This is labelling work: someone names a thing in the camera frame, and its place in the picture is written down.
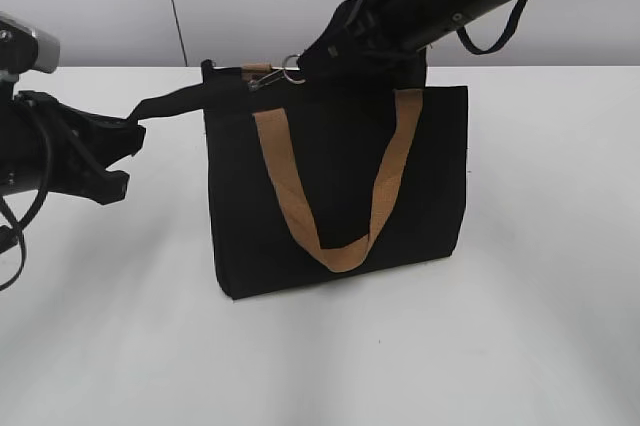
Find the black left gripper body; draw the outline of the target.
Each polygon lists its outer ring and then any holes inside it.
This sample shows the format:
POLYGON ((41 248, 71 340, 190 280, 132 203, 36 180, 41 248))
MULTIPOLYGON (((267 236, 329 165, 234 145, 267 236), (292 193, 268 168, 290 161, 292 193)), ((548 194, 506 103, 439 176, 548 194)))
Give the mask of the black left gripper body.
POLYGON ((70 196, 100 194, 94 156, 100 116, 47 93, 24 91, 9 100, 9 192, 45 186, 70 196))

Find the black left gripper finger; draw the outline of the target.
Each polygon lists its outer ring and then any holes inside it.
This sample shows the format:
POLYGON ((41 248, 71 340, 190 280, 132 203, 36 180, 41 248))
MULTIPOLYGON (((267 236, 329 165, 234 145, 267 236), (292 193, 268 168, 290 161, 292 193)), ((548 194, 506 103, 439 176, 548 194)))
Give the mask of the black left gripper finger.
POLYGON ((109 205, 125 199, 129 179, 124 171, 107 171, 95 162, 81 162, 72 173, 69 194, 109 205))
POLYGON ((135 156, 143 147, 146 129, 135 121, 89 115, 89 151, 96 159, 135 156))

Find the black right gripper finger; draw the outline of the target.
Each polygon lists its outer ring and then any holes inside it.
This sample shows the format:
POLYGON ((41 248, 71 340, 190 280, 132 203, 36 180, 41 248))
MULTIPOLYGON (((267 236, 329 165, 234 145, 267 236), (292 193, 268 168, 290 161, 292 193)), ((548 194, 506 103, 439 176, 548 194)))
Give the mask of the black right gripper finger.
POLYGON ((353 77, 363 69, 363 58, 356 43, 338 35, 319 38, 297 60, 302 77, 309 82, 353 77))

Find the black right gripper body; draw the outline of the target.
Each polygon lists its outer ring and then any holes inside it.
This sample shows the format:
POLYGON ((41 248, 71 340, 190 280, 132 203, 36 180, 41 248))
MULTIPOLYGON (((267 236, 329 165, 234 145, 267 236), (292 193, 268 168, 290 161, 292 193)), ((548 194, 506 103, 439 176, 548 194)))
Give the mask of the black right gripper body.
POLYGON ((356 43, 363 61, 367 63, 404 62, 415 58, 423 60, 425 51, 422 47, 403 48, 386 30, 384 9, 391 2, 392 0, 345 0, 335 10, 329 25, 319 38, 349 36, 356 43))

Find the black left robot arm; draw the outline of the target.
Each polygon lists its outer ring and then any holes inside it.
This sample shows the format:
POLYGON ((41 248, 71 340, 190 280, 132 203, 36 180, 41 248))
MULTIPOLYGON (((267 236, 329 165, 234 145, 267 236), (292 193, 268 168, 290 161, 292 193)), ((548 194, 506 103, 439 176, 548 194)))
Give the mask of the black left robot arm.
POLYGON ((47 190, 108 205, 124 199, 129 175, 110 166, 143 146, 146 130, 126 119, 71 108, 22 91, 1 102, 1 192, 47 190))

